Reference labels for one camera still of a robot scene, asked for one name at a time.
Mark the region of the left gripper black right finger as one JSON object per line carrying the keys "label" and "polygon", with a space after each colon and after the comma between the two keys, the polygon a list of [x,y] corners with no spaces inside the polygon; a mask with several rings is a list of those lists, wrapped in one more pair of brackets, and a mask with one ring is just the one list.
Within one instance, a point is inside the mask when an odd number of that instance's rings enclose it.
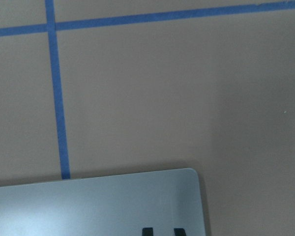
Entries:
{"label": "left gripper black right finger", "polygon": [[175,236],[186,236],[186,231],[184,228],[174,228]]}

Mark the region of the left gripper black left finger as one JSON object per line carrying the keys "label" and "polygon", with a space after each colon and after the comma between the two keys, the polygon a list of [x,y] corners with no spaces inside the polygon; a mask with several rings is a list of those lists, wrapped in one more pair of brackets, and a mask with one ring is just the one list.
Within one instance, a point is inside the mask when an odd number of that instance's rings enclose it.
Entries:
{"label": "left gripper black left finger", "polygon": [[153,228],[152,227],[142,228],[142,236],[153,236]]}

